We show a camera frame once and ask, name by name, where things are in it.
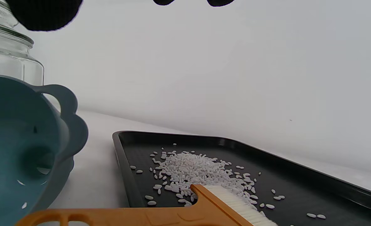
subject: white bristles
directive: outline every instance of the white bristles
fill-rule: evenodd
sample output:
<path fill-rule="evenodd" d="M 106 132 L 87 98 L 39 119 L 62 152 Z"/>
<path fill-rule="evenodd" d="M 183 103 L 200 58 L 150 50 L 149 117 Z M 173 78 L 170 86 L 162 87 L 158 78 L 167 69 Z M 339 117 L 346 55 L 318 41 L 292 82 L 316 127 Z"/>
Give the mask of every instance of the white bristles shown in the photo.
<path fill-rule="evenodd" d="M 277 226 L 275 222 L 272 222 L 258 212 L 256 207 L 251 204 L 247 204 L 242 198 L 231 193 L 222 186 L 204 187 L 254 226 Z"/>

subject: white backdrop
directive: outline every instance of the white backdrop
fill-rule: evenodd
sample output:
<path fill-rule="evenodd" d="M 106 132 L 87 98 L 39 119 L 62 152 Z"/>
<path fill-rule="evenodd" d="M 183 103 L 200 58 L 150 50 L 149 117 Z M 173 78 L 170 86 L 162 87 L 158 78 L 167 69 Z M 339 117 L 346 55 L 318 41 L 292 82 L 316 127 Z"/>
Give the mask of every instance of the white backdrop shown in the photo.
<path fill-rule="evenodd" d="M 371 0 L 85 0 L 24 32 L 82 109 L 371 171 Z"/>

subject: black plastic tray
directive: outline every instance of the black plastic tray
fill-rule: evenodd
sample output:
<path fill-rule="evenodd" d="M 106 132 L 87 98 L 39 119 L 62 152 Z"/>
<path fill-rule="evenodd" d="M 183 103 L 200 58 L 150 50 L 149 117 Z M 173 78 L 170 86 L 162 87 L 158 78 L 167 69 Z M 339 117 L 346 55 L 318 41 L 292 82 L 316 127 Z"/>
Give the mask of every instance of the black plastic tray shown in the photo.
<path fill-rule="evenodd" d="M 145 195 L 154 196 L 157 207 L 182 206 L 173 192 L 162 190 L 158 196 L 152 189 L 154 184 L 161 184 L 162 181 L 155 180 L 149 171 L 150 167 L 157 166 L 149 155 L 154 151 L 161 153 L 163 147 L 166 152 L 195 150 L 195 154 L 230 161 L 232 165 L 226 168 L 233 169 L 233 172 L 251 173 L 251 179 L 257 179 L 258 203 L 275 206 L 273 210 L 262 210 L 280 226 L 371 226 L 371 191 L 238 141 L 133 131 L 115 132 L 113 140 L 130 207 L 147 206 Z M 130 165 L 144 173 L 136 174 Z M 245 169 L 236 169 L 236 165 Z M 274 200 L 271 189 L 276 190 L 276 195 L 286 198 Z M 326 220 L 310 218 L 306 213 L 323 214 Z"/>

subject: brush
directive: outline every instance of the brush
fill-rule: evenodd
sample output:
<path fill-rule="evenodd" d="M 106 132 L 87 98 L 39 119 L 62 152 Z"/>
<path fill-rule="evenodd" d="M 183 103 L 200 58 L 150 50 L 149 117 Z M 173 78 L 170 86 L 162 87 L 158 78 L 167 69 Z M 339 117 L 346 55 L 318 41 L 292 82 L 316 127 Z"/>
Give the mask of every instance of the brush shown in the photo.
<path fill-rule="evenodd" d="M 198 201 L 188 207 L 118 209 L 47 209 L 31 213 L 16 226 L 36 226 L 58 221 L 82 221 L 89 226 L 276 226 L 251 204 L 221 186 L 191 185 Z"/>

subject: colander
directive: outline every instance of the colander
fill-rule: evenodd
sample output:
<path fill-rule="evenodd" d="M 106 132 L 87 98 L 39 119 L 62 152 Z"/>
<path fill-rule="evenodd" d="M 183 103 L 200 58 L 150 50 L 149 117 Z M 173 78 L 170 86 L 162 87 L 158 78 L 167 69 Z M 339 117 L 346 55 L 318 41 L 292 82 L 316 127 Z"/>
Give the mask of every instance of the colander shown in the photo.
<path fill-rule="evenodd" d="M 59 101 L 61 113 L 43 94 Z M 88 138 L 77 106 L 64 86 L 0 75 L 0 226 L 46 209 L 60 193 Z"/>

